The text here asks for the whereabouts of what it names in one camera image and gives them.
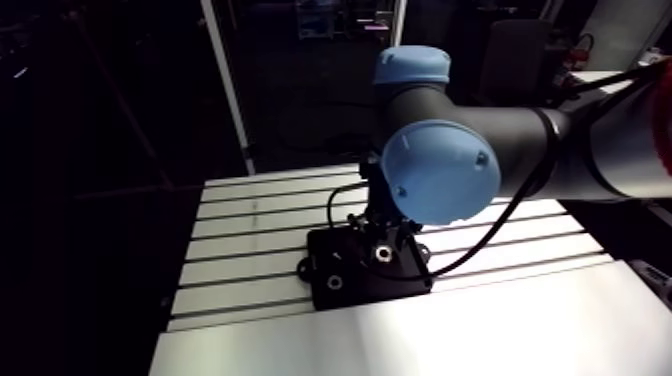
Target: bolt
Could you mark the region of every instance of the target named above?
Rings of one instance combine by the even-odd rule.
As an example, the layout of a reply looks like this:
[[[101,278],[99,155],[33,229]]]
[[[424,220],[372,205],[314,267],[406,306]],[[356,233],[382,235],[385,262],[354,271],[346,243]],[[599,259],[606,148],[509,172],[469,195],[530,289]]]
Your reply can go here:
[[[482,169],[488,164],[488,155],[485,154],[484,152],[479,152],[478,155],[476,156],[476,168],[477,169]]]
[[[340,290],[343,287],[343,279],[337,275],[331,275],[327,278],[327,287],[331,290]]]

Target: dark background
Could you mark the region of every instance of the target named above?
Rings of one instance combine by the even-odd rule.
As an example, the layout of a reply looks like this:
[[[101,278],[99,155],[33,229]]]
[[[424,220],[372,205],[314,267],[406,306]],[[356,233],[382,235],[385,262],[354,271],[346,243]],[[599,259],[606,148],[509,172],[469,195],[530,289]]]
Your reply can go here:
[[[370,103],[384,45],[298,44],[280,1],[238,9],[234,31],[217,5],[258,170],[352,161],[296,149],[371,129],[366,108],[316,103]],[[404,43],[468,46],[418,27],[437,22],[428,12],[409,4]],[[474,33],[488,25],[469,17]],[[186,0],[0,5],[8,368],[147,374],[200,187],[246,174],[201,18]],[[669,230],[641,203],[566,206],[616,257],[672,272]]]

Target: white surface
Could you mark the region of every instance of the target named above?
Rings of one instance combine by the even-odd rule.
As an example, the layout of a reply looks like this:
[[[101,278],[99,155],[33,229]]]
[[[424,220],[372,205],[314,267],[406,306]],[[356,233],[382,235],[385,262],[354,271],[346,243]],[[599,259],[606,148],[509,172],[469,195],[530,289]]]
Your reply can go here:
[[[234,184],[249,184],[260,181],[269,181],[269,180],[282,180],[282,179],[295,179],[300,177],[311,177],[311,176],[323,176],[323,175],[336,175],[343,173],[356,174],[358,171],[358,166],[356,164],[348,164],[341,166],[330,166],[330,167],[317,167],[317,168],[304,168],[301,170],[289,170],[281,172],[268,172],[265,174],[253,175],[253,176],[243,176],[239,178],[227,178],[227,179],[215,179],[208,180],[205,182],[206,187],[212,187],[217,185],[234,185]]]
[[[416,241],[426,245],[434,253],[445,253],[472,246],[489,229],[490,225],[485,225],[425,233],[418,235]],[[581,225],[570,215],[523,220],[502,226],[488,244],[497,245],[503,242],[525,241],[539,237],[570,235],[582,229]],[[247,255],[248,257],[214,259],[185,264],[182,268],[180,285],[292,272],[295,270],[298,261],[306,255],[305,237],[305,230],[302,230],[300,234],[292,238],[296,240],[296,243],[290,244],[287,247],[289,249],[280,252],[254,254],[247,252],[245,248],[238,248],[236,252],[220,253],[220,255]]]
[[[584,72],[572,72],[572,76],[578,78],[582,82],[593,82],[597,80],[601,80],[603,78],[615,76],[619,73],[622,73],[621,71],[584,71]],[[627,86],[629,86],[632,83],[632,80],[626,80],[622,82],[617,82],[612,85],[607,85],[601,87],[599,90],[602,91],[605,94],[613,94],[619,90],[625,89]]]
[[[490,226],[478,226],[461,229],[447,235],[451,245],[468,247],[475,244]],[[550,218],[524,220],[506,223],[491,240],[491,244],[498,241],[523,240],[538,236],[557,235],[580,231],[583,227],[570,215],[559,215]],[[260,234],[229,236],[194,240],[189,244],[187,260],[202,260],[213,257],[234,257],[248,254],[258,254],[269,251],[304,248],[308,229],[273,231]],[[439,246],[438,242],[445,241],[440,235],[420,235],[418,241],[425,243],[430,249]]]
[[[348,214],[362,213],[365,208],[366,204],[334,206],[332,208],[332,218],[334,222],[344,222]],[[469,219],[453,222],[450,227],[464,227],[494,222],[505,208],[506,204],[491,205]],[[555,200],[524,201],[518,205],[516,210],[511,214],[510,219],[561,214],[564,212],[565,209]],[[192,237],[223,236],[300,226],[324,225],[326,222],[327,211],[324,207],[270,214],[251,214],[233,218],[198,221],[194,225]],[[435,228],[440,227],[425,226],[427,230]]]
[[[203,191],[201,201],[231,200],[253,196],[297,193],[308,190],[329,190],[341,185],[356,183],[360,180],[359,175],[352,174],[212,187]]]
[[[293,275],[306,253],[306,235],[325,226],[329,193],[358,180],[350,165],[208,183],[169,329],[311,311],[310,289]],[[366,190],[337,196],[334,219],[360,213],[365,198]],[[425,226],[417,239],[434,252],[431,267],[443,266],[473,246],[506,202],[498,198],[478,215],[450,226]],[[435,290],[610,260],[589,235],[579,234],[581,225],[553,200],[524,202],[512,218],[473,262],[438,281]]]
[[[622,262],[166,333],[151,375],[670,375],[672,316]]]
[[[478,286],[489,283],[503,282],[520,278],[528,278],[542,274],[582,268],[612,262],[613,259],[607,254],[586,255],[584,257],[550,260],[545,263],[521,265],[516,268],[492,270],[487,273],[463,275],[456,278],[445,278],[434,283],[433,291],[447,291],[458,288]],[[301,303],[287,303],[262,307],[251,310],[228,311],[199,315],[193,317],[177,318],[168,324],[168,331],[201,328],[243,322],[263,318],[286,316],[297,313],[313,312],[313,303],[306,299]]]
[[[581,255],[592,255],[600,251],[602,251],[602,247],[588,234],[566,235],[563,237],[517,242],[508,245],[495,245],[484,248],[478,255],[469,260],[469,262],[446,274],[446,276],[487,272],[489,270],[514,267],[516,265],[552,261]],[[464,255],[464,253],[466,253],[466,250],[435,255],[430,260],[429,269],[434,270],[441,266],[445,266]],[[296,254],[283,255],[279,258],[286,259],[294,256],[296,256]],[[267,260],[262,262],[255,260],[258,258],[267,258],[267,256],[251,256],[247,258],[246,261],[251,265],[249,267],[250,269],[262,269],[266,272],[274,266],[268,264]],[[277,270],[279,272],[290,272],[296,267],[296,264],[294,264],[291,269],[282,270],[280,269],[281,267],[288,268],[291,264],[287,263],[286,260],[280,261],[279,264],[282,264],[277,265]],[[214,276],[209,275],[209,277],[214,280],[226,278],[226,274],[220,273],[234,273],[233,275],[239,276],[238,272],[231,271],[230,269],[216,270],[215,268],[204,272],[216,274]],[[194,274],[195,273],[189,273],[188,277],[194,278]],[[200,311],[221,311],[240,306],[291,301],[309,297],[310,286],[301,282],[295,275],[194,287],[178,290],[173,304],[173,315],[183,315],[185,313]]]
[[[587,70],[625,70],[670,20],[669,0],[598,0],[581,32],[595,36]]]

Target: robotic arm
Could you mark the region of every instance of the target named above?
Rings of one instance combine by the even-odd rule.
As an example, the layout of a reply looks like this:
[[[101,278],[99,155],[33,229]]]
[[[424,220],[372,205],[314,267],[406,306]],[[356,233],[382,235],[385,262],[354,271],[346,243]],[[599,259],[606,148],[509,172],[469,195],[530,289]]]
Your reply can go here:
[[[650,126],[658,94],[652,87],[630,88],[633,95],[588,127],[556,110],[455,106],[443,94],[449,68],[443,51],[421,46],[387,49],[378,61],[380,165],[408,218],[469,218],[495,196],[513,196],[554,146],[561,147],[555,163],[529,196],[672,196],[664,151],[655,144],[665,135]]]
[[[432,276],[478,252],[507,215],[463,260],[438,272],[427,270],[431,250],[413,235],[422,225],[467,219],[495,196],[513,197],[508,214],[524,197],[672,196],[672,74],[657,85],[637,80],[595,110],[571,116],[456,106],[444,94],[449,70],[450,58],[435,48],[381,53],[374,79],[378,152],[360,165],[369,187],[366,211],[341,227],[329,214],[328,229],[308,234],[309,257],[297,268],[317,309],[429,292]]]

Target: metal frame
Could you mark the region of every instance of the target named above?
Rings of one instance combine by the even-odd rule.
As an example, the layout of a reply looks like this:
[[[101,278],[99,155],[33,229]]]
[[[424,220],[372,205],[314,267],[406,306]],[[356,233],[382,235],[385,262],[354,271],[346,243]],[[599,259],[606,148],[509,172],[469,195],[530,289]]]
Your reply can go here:
[[[392,21],[392,37],[390,38],[390,47],[401,45],[401,36],[404,31],[404,20],[406,19],[406,5],[408,0],[396,0],[394,2],[394,19]]]
[[[233,125],[236,129],[236,136],[238,136],[238,143],[240,144],[240,151],[245,160],[245,168],[249,175],[255,174],[254,162],[247,155],[246,149],[249,146],[247,140],[247,133],[245,133],[245,126],[243,124],[243,117],[240,114],[240,107],[238,106],[238,99],[236,97],[236,90],[231,79],[231,71],[226,60],[226,52],[222,43],[222,37],[219,32],[217,24],[217,16],[212,5],[212,0],[201,0],[201,7],[203,8],[203,16],[208,27],[208,34],[210,34],[210,41],[212,42],[212,49],[215,52],[215,59],[217,60],[217,67],[224,85],[224,92],[226,93],[226,100],[231,109],[231,117],[233,118]]]

